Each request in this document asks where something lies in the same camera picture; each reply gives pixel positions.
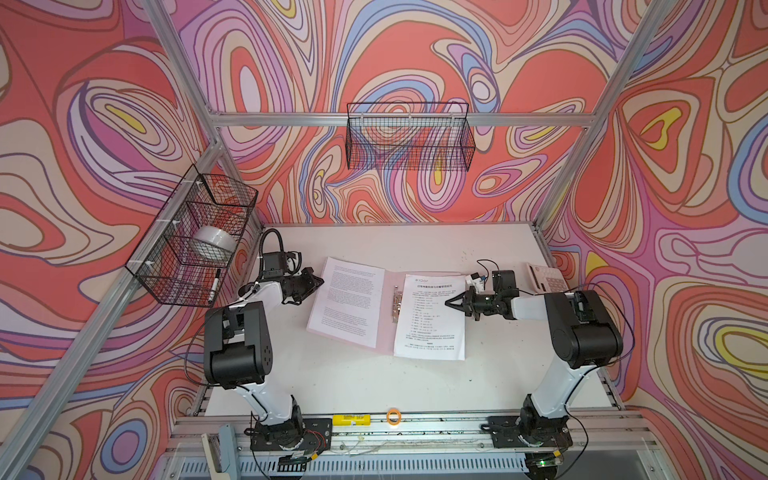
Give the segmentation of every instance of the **document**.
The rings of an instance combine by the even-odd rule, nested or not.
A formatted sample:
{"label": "document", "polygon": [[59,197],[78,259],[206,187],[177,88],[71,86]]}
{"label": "document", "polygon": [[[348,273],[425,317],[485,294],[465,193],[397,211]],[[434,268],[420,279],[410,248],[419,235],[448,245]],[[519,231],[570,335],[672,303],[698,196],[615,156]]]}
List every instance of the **document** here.
{"label": "document", "polygon": [[315,293],[306,328],[375,348],[384,272],[383,268],[328,257],[323,269],[325,283]]}
{"label": "document", "polygon": [[463,360],[464,313],[445,301],[466,290],[463,276],[406,276],[395,334],[395,356]]}

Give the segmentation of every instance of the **swirling pattern backdrop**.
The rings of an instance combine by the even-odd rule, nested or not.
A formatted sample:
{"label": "swirling pattern backdrop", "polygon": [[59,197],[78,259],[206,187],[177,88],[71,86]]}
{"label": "swirling pattern backdrop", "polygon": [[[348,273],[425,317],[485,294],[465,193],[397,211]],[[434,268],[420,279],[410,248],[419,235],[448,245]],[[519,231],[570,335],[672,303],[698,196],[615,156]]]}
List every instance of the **swirling pattern backdrop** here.
{"label": "swirling pattern backdrop", "polygon": [[[589,112],[644,10],[606,0],[220,0],[180,3],[171,17],[215,111],[462,99],[476,112]],[[344,128],[222,130],[270,223],[533,220],[577,129],[474,133],[468,173],[417,174],[349,172]]]}
{"label": "swirling pattern backdrop", "polygon": [[547,229],[633,325],[612,375],[681,478],[768,478],[766,74],[765,2],[679,2]]}
{"label": "swirling pattern backdrop", "polygon": [[[0,441],[207,146],[140,5],[0,2]],[[199,314],[137,293],[25,478],[148,477]]]}

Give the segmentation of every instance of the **wire basket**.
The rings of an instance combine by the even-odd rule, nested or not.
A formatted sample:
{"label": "wire basket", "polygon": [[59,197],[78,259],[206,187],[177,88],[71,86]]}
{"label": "wire basket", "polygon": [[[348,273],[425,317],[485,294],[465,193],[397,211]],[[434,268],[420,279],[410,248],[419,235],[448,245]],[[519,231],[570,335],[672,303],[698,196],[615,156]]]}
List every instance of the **wire basket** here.
{"label": "wire basket", "polygon": [[[138,268],[126,267],[159,303],[213,306],[257,195],[252,187],[226,175],[198,173],[147,257]],[[205,226],[232,236],[234,249],[198,240],[195,236]]]}
{"label": "wire basket", "polygon": [[346,105],[350,170],[463,170],[475,154],[465,102]]}

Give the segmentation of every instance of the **orange rubber band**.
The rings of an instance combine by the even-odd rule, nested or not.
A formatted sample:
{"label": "orange rubber band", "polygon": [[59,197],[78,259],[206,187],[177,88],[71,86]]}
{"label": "orange rubber band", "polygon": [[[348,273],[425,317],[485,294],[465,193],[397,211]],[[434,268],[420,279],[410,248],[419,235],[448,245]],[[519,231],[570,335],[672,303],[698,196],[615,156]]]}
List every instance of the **orange rubber band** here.
{"label": "orange rubber band", "polygon": [[[397,414],[397,421],[392,420],[389,416],[393,413]],[[389,409],[389,411],[386,413],[386,421],[390,425],[400,425],[400,421],[402,420],[402,415],[400,415],[400,411],[398,409]]]}

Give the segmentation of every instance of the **calculator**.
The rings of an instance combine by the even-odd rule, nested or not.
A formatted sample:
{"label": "calculator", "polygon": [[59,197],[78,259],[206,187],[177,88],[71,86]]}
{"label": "calculator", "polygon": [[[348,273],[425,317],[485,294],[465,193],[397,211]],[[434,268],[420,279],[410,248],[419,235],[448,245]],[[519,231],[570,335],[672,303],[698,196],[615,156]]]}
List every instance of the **calculator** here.
{"label": "calculator", "polygon": [[565,282],[563,274],[556,268],[526,263],[525,271],[531,278],[536,293],[564,292],[568,290],[568,284]]}

